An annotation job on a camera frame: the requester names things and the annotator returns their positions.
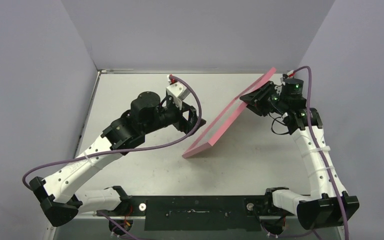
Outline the pink wooden picture frame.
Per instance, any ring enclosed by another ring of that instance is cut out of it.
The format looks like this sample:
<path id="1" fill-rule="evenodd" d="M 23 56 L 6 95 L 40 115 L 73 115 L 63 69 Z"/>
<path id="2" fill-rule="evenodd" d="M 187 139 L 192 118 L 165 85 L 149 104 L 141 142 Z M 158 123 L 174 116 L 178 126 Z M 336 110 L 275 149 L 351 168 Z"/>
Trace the pink wooden picture frame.
<path id="1" fill-rule="evenodd" d="M 276 73 L 276 68 L 270 68 L 265 74 L 251 83 L 247 88 L 237 94 L 205 130 L 195 139 L 192 145 L 182 154 L 184 159 L 189 159 L 212 148 L 246 109 L 247 104 L 240 100 L 240 97 L 257 90 L 266 84 Z"/>

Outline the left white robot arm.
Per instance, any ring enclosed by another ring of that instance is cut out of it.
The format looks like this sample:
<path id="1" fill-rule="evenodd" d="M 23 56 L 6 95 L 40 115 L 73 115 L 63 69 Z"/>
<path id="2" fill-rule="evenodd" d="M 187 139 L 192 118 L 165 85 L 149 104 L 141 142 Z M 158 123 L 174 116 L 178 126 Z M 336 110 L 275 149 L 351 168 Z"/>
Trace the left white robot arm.
<path id="1" fill-rule="evenodd" d="M 33 178 L 29 187 L 54 227 L 65 225 L 80 213 L 124 215 L 132 203 L 121 186 L 86 191 L 80 188 L 107 165 L 129 152 L 137 152 L 147 134 L 173 126 L 189 137 L 205 123 L 191 105 L 176 105 L 170 95 L 161 99 L 155 92 L 142 92 L 131 102 L 130 109 L 106 127 L 73 162 L 47 177 Z"/>

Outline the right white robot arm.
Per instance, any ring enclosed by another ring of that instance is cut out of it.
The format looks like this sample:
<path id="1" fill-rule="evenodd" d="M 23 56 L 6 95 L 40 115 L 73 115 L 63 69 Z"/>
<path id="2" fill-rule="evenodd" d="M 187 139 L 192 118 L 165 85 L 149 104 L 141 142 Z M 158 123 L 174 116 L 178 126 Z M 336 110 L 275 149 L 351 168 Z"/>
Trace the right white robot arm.
<path id="1" fill-rule="evenodd" d="M 270 215 L 284 210 L 297 216 L 305 230 L 344 226 L 360 203 L 339 180 L 321 117 L 315 108 L 307 107 L 303 88 L 303 80 L 286 78 L 281 86 L 268 81 L 239 98 L 258 116 L 279 115 L 277 119 L 287 127 L 287 134 L 299 149 L 310 184 L 309 195 L 287 187 L 268 188 L 269 197 L 263 199 L 262 207 Z"/>

